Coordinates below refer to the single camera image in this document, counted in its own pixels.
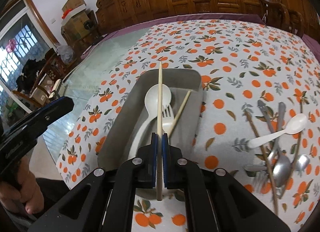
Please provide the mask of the person's left hand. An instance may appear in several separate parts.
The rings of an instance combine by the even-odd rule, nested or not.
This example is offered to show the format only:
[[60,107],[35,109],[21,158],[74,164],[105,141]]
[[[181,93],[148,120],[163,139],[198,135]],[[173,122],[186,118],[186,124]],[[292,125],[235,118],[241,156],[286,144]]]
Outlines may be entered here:
[[41,212],[44,209],[44,197],[35,175],[29,169],[29,158],[21,159],[17,170],[16,182],[21,186],[20,190],[7,182],[1,181],[1,204],[10,212],[20,212],[15,201],[25,204],[25,212],[29,215]]

